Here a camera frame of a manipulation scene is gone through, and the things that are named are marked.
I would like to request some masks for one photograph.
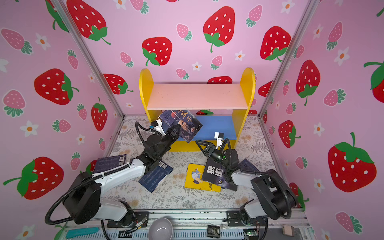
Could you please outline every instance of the strawberry wallpaper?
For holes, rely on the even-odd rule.
[[[317,239],[378,239],[382,2],[323,0],[264,118]]]
[[[220,84],[240,82],[244,69],[252,67],[257,93],[250,113],[259,112],[306,4],[307,0],[66,1],[125,114],[145,113],[139,93],[143,68],[157,83]]]
[[[119,118],[49,0],[1,4],[0,33],[1,236],[53,240],[63,224],[46,225],[47,210],[104,156]]]

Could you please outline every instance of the book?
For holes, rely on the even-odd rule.
[[[220,186],[201,180],[203,171],[204,165],[189,164],[187,170],[187,177],[185,179],[185,188],[220,192]]]
[[[180,124],[180,136],[187,143],[191,142],[203,126],[189,110],[165,110],[159,118],[170,127]]]

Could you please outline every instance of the strawberry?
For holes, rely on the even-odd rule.
[[[120,53],[120,59],[123,63],[125,63],[127,67],[130,67],[130,68],[133,67],[132,58],[125,52]]]
[[[62,181],[64,172],[57,163],[47,157],[38,157],[22,170],[22,176],[5,181],[3,185],[20,179],[17,191],[25,199],[37,199],[56,188]]]
[[[177,34],[179,37],[184,38],[185,41],[192,39],[192,32],[189,31],[188,27],[183,24],[178,24],[176,26]]]
[[[336,103],[340,104],[345,100],[346,93],[343,89],[338,89],[337,91],[333,89],[330,91],[324,98],[324,104],[327,106],[335,106]]]
[[[296,127],[290,120],[280,124],[278,131],[280,139],[287,148],[290,148],[295,144],[295,138],[301,138],[301,136],[296,137]]]
[[[320,72],[312,60],[306,60],[301,66],[296,82],[296,92],[301,98],[306,98],[304,106],[307,105],[308,96],[314,94],[320,83]]]
[[[98,11],[82,0],[67,0],[67,8],[81,35],[111,45],[103,39],[107,36],[107,23]]]
[[[62,133],[65,133],[71,129],[71,124],[65,119],[62,119],[60,121],[56,120],[53,122],[52,128],[56,132],[60,131]]]
[[[225,6],[220,8],[204,23],[203,33],[205,40],[216,47],[227,44],[233,37],[235,31],[235,11]]]
[[[328,165],[332,181],[344,192],[356,191],[370,184],[376,177],[376,167],[368,153],[355,147],[355,134],[351,132],[353,145],[341,142],[328,152]]]
[[[147,2],[144,2],[143,0],[130,0],[132,7],[136,11],[140,11],[141,14],[147,14],[149,12],[149,6],[147,5]]]
[[[214,77],[209,79],[207,83],[232,83],[232,78],[228,76]]]
[[[78,65],[79,65],[79,61],[77,60],[76,58],[76,54],[74,53],[74,51],[72,51],[72,49],[68,50],[68,62],[70,63],[70,65],[73,67],[73,69],[77,69]]]
[[[258,93],[260,96],[263,96],[263,97],[266,97],[268,92],[269,92],[269,89],[271,88],[271,85],[272,85],[272,81],[262,85],[259,90],[258,90]]]
[[[248,18],[246,21],[246,24],[249,28],[256,25],[256,22],[258,20],[260,20],[260,18],[262,16],[262,11],[263,11],[263,6],[261,6],[261,5],[257,5],[252,10],[249,11]]]
[[[219,68],[219,66],[223,63],[223,57],[218,55],[212,59],[211,68],[213,70],[216,70]]]
[[[12,48],[20,50],[22,53],[28,55],[31,55],[33,52],[31,44],[28,41],[24,41],[24,38],[20,33],[7,28],[2,28],[1,35]]]
[[[352,215],[349,216],[345,212],[338,212],[335,214],[336,221],[348,232],[355,231],[357,234],[362,233],[362,225]]]
[[[71,168],[72,170],[76,170],[80,165],[80,153],[78,152],[75,152],[72,156],[72,160],[71,160]]]
[[[20,117],[24,113],[22,108],[25,108],[25,100],[22,94],[16,90],[10,90],[3,98],[5,104],[4,111],[11,117]]]
[[[273,60],[283,55],[291,42],[291,35],[279,26],[271,27],[264,35],[260,48],[260,57],[265,60]]]
[[[86,120],[87,119],[87,110],[84,108],[84,105],[79,103],[79,105],[77,105],[77,111],[79,111],[79,117],[82,120]]]
[[[104,105],[101,104],[100,98],[99,102],[95,103],[91,109],[91,117],[96,130],[101,131],[107,122],[108,112]]]
[[[153,65],[163,66],[168,63],[170,54],[172,53],[171,41],[163,36],[145,39],[143,44],[143,54]]]
[[[53,68],[35,79],[35,90],[43,98],[59,105],[68,104],[73,97],[71,80],[60,69]]]
[[[380,65],[371,76],[371,90],[373,96],[380,102],[384,103],[384,62],[368,62],[364,64],[364,67],[370,65]]]
[[[343,24],[341,22],[338,22],[333,27],[332,31],[329,33],[328,42],[327,42],[328,51],[331,51],[337,45],[337,41],[341,38],[342,33],[343,33]]]

